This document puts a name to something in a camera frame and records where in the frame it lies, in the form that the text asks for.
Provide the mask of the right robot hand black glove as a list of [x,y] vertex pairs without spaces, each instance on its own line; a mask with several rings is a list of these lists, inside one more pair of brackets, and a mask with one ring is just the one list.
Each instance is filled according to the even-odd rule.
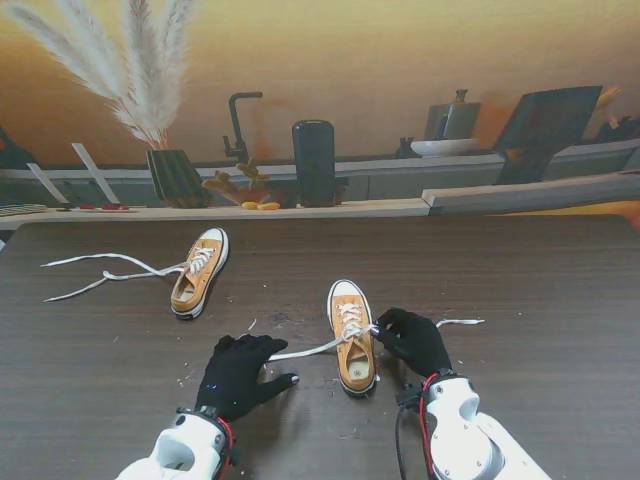
[[426,317],[390,308],[377,320],[374,338],[414,373],[428,378],[451,371],[452,364],[436,325]]

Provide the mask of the left robot hand black glove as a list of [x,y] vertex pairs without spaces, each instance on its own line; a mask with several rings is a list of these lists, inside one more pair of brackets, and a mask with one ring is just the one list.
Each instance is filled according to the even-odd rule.
[[285,373],[260,382],[260,371],[288,342],[269,335],[223,336],[214,347],[201,380],[195,410],[212,408],[227,423],[247,415],[296,385],[299,377]]

